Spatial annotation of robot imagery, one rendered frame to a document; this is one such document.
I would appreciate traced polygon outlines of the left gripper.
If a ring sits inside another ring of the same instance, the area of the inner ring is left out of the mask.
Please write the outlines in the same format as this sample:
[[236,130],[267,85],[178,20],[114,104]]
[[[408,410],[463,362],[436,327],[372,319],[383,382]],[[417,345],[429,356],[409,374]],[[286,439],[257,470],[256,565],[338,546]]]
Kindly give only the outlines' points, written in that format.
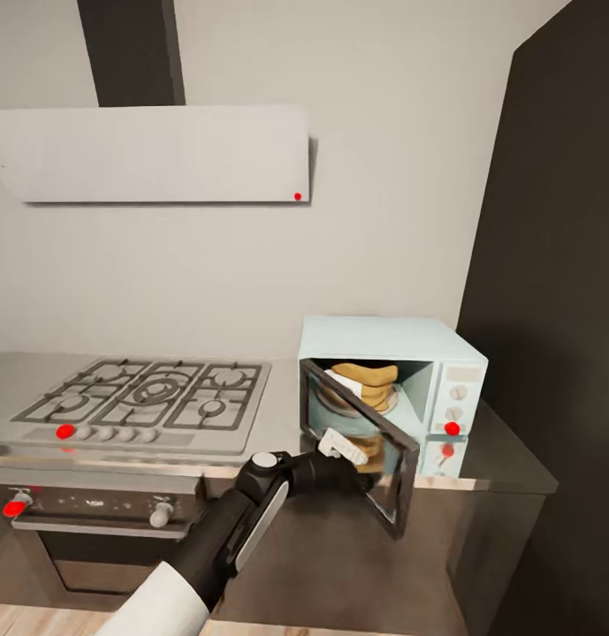
[[305,456],[313,467],[314,485],[311,491],[334,485],[344,497],[352,497],[358,492],[364,495],[384,478],[384,472],[359,473],[345,457],[326,457],[319,451],[318,445]]

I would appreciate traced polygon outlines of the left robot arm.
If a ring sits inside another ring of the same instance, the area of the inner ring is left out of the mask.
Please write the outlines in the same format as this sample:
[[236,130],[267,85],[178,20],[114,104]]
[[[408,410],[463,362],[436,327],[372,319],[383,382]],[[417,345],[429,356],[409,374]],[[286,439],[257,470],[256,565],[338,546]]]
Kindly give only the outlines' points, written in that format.
[[285,499],[330,485],[344,497],[367,494],[384,478],[384,472],[359,473],[355,465],[368,461],[331,428],[305,455],[252,455],[235,488],[198,509],[187,536],[94,636],[199,636]]

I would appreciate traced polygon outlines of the microwave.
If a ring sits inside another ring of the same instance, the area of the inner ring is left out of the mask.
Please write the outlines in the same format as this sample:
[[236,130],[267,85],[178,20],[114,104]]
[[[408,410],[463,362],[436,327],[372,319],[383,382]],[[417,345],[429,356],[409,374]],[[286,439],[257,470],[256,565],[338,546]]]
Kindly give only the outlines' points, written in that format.
[[[384,472],[356,495],[386,532],[406,532],[421,446],[409,434],[467,435],[489,360],[434,318],[307,316],[298,352],[300,429],[318,445],[334,429],[369,458],[359,473]],[[323,359],[397,360],[398,375],[376,411],[326,374]]]

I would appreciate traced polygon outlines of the popcorn bag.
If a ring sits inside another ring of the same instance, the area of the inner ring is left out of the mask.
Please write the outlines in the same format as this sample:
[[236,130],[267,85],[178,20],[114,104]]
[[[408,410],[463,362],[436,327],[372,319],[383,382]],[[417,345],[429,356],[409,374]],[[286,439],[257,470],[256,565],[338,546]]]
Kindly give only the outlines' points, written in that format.
[[397,360],[323,359],[321,368],[376,411],[388,409],[386,397],[397,380]]

